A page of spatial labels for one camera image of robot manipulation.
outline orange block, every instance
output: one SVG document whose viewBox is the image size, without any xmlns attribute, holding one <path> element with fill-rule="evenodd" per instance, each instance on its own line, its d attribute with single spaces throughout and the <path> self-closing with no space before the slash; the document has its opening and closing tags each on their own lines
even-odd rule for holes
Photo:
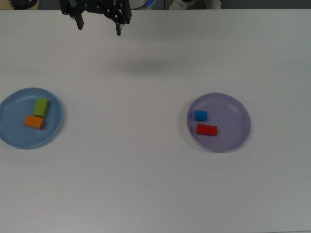
<svg viewBox="0 0 311 233">
<path fill-rule="evenodd" d="M 32 115 L 28 115 L 26 116 L 26 119 L 24 121 L 24 125 L 37 129 L 37 130 L 41 130 L 42 126 L 43 126 L 43 118 L 37 117 L 37 116 L 32 116 Z"/>
</svg>

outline purple plate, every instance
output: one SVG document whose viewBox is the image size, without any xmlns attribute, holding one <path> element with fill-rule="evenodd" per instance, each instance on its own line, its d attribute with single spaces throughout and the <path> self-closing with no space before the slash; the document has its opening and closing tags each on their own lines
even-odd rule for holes
<svg viewBox="0 0 311 233">
<path fill-rule="evenodd" d="M 195 110 L 207 111 L 207 121 L 195 121 Z M 217 126 L 217 136 L 196 134 L 197 124 Z M 208 93 L 197 98 L 188 110 L 187 125 L 194 139 L 214 152 L 228 152 L 238 148 L 251 131 L 251 119 L 244 105 L 222 93 Z"/>
</svg>

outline red block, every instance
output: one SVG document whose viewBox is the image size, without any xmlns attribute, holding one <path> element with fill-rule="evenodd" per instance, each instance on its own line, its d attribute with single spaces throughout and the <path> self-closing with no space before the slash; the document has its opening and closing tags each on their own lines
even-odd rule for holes
<svg viewBox="0 0 311 233">
<path fill-rule="evenodd" d="M 196 127 L 196 134 L 216 136 L 217 126 L 198 124 Z"/>
</svg>

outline green block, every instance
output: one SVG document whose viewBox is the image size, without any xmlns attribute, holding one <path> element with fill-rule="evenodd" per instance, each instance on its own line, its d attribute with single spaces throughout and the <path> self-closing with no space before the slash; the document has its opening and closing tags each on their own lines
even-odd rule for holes
<svg viewBox="0 0 311 233">
<path fill-rule="evenodd" d="M 35 109 L 33 115 L 45 119 L 49 108 L 49 101 L 46 98 L 38 98 L 35 103 Z"/>
</svg>

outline blue plate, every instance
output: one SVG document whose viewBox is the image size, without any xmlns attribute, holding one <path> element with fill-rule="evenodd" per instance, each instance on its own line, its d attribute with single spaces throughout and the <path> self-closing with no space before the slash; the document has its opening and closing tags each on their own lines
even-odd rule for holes
<svg viewBox="0 0 311 233">
<path fill-rule="evenodd" d="M 24 126 L 27 115 L 32 115 L 37 98 L 50 102 L 42 130 Z M 48 142 L 57 133 L 63 118 L 60 102 L 51 92 L 40 88 L 19 90 L 0 105 L 0 138 L 18 148 L 35 148 Z"/>
</svg>

